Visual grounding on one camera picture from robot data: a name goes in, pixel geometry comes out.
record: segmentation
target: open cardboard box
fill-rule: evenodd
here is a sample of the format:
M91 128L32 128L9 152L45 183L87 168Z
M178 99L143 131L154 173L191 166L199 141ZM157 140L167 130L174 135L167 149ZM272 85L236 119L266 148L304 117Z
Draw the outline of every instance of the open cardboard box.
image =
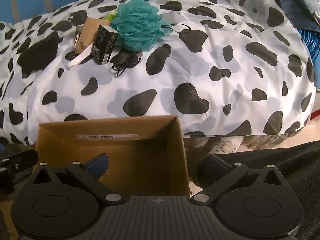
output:
M107 154L100 181L130 195L189 198L187 162L176 116L141 116L45 123L36 142L39 163L64 167Z

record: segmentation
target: silver screw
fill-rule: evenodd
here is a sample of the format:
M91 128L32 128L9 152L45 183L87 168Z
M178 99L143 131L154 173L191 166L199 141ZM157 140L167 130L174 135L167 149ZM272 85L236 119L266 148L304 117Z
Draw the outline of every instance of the silver screw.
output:
M120 199L121 199L121 196L116 193L106 195L106 200L111 202L116 202L116 201L119 201Z
M209 200L209 196L205 194L197 194L193 197L193 199L198 202L206 202Z

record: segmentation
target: black trousers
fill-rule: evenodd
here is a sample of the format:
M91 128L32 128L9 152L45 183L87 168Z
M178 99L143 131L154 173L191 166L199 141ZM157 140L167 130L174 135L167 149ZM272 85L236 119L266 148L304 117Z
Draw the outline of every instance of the black trousers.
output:
M304 219L296 237L299 240L320 239L320 141L291 148L258 150L218 155L226 162L243 163L249 169L276 165L286 178L304 209ZM214 179L202 161L197 168L197 184L206 188Z

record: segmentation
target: small black box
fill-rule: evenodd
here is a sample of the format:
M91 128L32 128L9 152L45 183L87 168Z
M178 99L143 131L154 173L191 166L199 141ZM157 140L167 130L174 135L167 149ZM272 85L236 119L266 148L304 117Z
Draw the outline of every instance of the small black box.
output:
M118 37L118 31L108 25L100 25L93 42L91 54L99 64L109 62L113 46Z

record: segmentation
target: blue cable coil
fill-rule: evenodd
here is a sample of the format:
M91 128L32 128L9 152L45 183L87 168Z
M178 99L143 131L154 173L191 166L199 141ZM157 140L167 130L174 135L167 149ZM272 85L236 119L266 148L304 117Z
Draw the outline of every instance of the blue cable coil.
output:
M298 30L310 52L311 60L318 57L320 53L320 33L309 30Z

